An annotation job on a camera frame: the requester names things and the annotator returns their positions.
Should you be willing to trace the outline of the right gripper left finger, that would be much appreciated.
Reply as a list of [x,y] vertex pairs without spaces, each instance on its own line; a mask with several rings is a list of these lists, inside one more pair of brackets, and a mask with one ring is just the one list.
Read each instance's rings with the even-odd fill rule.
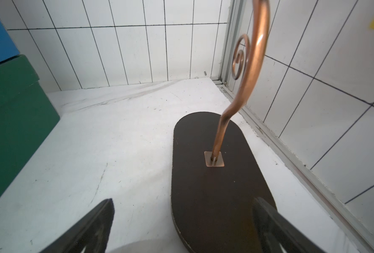
[[42,250],[43,253],[106,252],[115,209],[112,199],[105,199],[80,221]]

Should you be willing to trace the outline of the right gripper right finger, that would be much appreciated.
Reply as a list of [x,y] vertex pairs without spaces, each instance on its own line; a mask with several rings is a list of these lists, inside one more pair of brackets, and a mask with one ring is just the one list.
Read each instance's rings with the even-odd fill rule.
[[323,252],[263,198],[254,199],[252,218],[264,253]]

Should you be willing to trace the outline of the green shoebox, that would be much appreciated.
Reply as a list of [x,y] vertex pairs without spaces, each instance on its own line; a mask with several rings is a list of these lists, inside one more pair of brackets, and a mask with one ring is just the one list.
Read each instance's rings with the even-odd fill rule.
[[0,197],[60,120],[25,55],[0,64]]

